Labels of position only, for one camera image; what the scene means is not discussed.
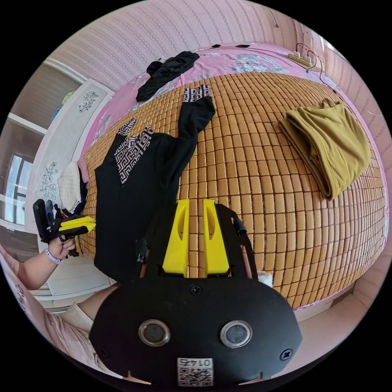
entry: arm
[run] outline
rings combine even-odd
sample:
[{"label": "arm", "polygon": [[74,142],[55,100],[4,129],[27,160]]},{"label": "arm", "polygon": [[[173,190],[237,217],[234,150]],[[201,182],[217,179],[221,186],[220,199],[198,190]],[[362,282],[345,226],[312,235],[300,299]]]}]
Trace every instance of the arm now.
[{"label": "arm", "polygon": [[[49,252],[52,256],[62,260],[68,254],[68,251],[75,248],[73,239],[61,242],[59,238],[51,241]],[[57,268],[45,252],[32,257],[24,263],[19,263],[18,278],[28,290],[38,290],[52,275]]]}]

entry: black garment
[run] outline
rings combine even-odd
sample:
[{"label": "black garment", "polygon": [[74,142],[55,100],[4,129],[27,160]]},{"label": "black garment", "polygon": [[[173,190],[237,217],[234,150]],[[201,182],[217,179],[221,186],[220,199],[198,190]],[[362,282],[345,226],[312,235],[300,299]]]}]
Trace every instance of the black garment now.
[{"label": "black garment", "polygon": [[147,68],[151,78],[139,88],[136,100],[142,102],[150,99],[166,83],[191,69],[199,57],[196,53],[181,52],[177,56],[167,59],[152,75],[149,73],[149,68],[152,71],[158,64],[155,61],[151,63]]},{"label": "black garment", "polygon": [[95,266],[119,283],[131,280],[136,241],[155,212],[176,202],[178,185],[197,144],[197,135],[215,114],[209,87],[186,89],[178,137],[147,127],[127,138],[136,118],[121,127],[101,166],[97,183]]},{"label": "black garment", "polygon": [[148,67],[147,67],[147,73],[150,75],[150,76],[153,76],[153,74],[155,73],[155,72],[157,72],[159,69],[160,69],[160,67],[162,66],[162,62],[160,62],[160,61],[153,61]]}]

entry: cable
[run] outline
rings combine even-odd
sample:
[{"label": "cable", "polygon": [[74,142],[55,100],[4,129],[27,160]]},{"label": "cable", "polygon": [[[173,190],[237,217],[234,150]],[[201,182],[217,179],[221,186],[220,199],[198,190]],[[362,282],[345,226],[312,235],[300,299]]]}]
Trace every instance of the cable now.
[{"label": "cable", "polygon": [[329,84],[325,83],[325,82],[321,79],[321,75],[322,75],[322,73],[323,73],[323,62],[321,61],[320,57],[319,57],[318,55],[316,55],[307,45],[302,44],[302,43],[300,43],[300,42],[297,42],[297,44],[296,44],[296,46],[295,46],[295,51],[296,51],[296,52],[298,52],[298,45],[302,45],[303,47],[306,47],[306,48],[308,49],[308,53],[310,52],[310,53],[313,54],[313,56],[316,57],[316,63],[314,64],[313,67],[315,67],[315,66],[317,65],[317,59],[320,61],[321,71],[320,71],[320,74],[319,74],[319,76],[318,76],[319,79],[321,80],[321,82],[322,82],[323,84],[325,84],[326,86],[328,86],[329,88],[331,88],[332,91],[333,91],[335,94],[337,94],[337,92],[336,92],[335,89],[333,89]]},{"label": "cable", "polygon": [[275,15],[274,15],[274,13],[272,12],[272,10],[271,10],[270,8],[268,8],[268,11],[271,13],[272,17],[274,18],[275,27],[279,27],[278,22],[276,21]]},{"label": "cable", "polygon": [[369,114],[371,114],[372,116],[380,116],[380,117],[384,117],[382,114],[375,114],[375,113],[370,113],[368,110],[366,110],[364,107],[362,107],[362,106],[358,106],[358,105],[355,105],[356,107],[359,107],[359,108],[361,108],[361,109],[363,109],[364,111],[367,111]]}]

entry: white towel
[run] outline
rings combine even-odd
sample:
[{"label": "white towel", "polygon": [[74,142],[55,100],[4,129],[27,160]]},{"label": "white towel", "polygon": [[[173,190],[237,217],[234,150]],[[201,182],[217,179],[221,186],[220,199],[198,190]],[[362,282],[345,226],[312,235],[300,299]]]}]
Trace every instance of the white towel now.
[{"label": "white towel", "polygon": [[80,174],[77,162],[71,162],[57,180],[62,205],[71,214],[82,201],[80,195]]},{"label": "white towel", "polygon": [[260,283],[264,283],[267,286],[274,287],[273,285],[273,276],[265,271],[258,271],[257,272],[258,281]]}]

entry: patterned cuff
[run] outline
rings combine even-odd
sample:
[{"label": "patterned cuff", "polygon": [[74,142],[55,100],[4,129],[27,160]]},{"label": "patterned cuff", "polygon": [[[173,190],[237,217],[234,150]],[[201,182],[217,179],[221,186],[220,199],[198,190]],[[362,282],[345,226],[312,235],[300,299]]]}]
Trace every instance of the patterned cuff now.
[{"label": "patterned cuff", "polygon": [[185,89],[183,102],[194,102],[203,97],[210,97],[211,91],[208,85],[201,85],[195,89]]},{"label": "patterned cuff", "polygon": [[118,129],[117,134],[121,136],[128,136],[134,125],[136,124],[137,117],[132,117],[125,125]]}]

